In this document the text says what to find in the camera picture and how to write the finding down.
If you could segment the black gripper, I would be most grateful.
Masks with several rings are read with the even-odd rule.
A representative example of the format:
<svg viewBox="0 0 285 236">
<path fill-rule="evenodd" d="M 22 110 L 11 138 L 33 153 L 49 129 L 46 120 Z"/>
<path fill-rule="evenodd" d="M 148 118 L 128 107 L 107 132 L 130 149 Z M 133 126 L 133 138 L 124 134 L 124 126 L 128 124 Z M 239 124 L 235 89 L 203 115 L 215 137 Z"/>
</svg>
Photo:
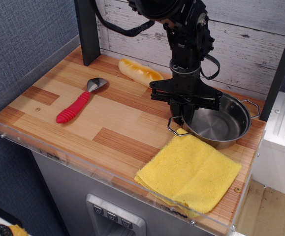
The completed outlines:
<svg viewBox="0 0 285 236">
<path fill-rule="evenodd" d="M 171 79 L 150 82 L 149 86 L 153 100 L 169 103 L 176 124 L 191 123 L 198 108 L 220 108 L 222 92 L 202 82 L 200 65 L 194 68 L 170 65 L 170 69 Z"/>
</svg>

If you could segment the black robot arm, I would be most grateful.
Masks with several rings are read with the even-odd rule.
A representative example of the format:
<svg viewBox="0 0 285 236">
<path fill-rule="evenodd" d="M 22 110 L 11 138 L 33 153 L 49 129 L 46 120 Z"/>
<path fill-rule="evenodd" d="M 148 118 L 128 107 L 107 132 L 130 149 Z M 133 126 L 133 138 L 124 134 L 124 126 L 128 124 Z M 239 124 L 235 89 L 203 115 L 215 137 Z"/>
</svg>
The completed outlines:
<svg viewBox="0 0 285 236">
<path fill-rule="evenodd" d="M 183 124 L 182 115 L 193 116 L 198 108 L 218 110 L 222 92 L 201 80 L 201 62 L 219 65 L 209 52 L 214 38 L 208 29 L 206 6 L 200 0 L 131 0 L 133 11 L 163 25 L 171 49 L 172 78 L 151 82 L 151 98 L 167 102 L 174 121 Z"/>
</svg>

